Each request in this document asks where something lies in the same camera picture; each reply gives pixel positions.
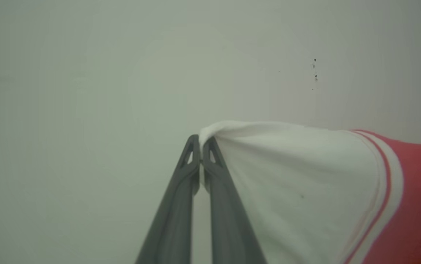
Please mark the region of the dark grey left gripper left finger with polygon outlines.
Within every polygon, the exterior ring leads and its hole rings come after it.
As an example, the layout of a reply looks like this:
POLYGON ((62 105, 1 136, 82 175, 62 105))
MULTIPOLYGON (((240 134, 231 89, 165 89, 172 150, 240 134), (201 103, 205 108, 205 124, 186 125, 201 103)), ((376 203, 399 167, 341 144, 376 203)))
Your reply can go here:
POLYGON ((177 161, 137 264, 191 262, 193 197, 199 189, 199 136, 191 135, 177 161))

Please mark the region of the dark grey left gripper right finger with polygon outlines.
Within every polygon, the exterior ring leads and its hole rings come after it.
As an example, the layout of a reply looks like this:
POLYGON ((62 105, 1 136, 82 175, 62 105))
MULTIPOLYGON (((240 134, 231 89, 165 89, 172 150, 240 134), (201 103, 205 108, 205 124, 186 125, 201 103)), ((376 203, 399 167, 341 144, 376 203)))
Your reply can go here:
POLYGON ((262 248, 214 137, 204 144, 202 155, 205 187, 210 198, 212 262, 266 264, 262 248))

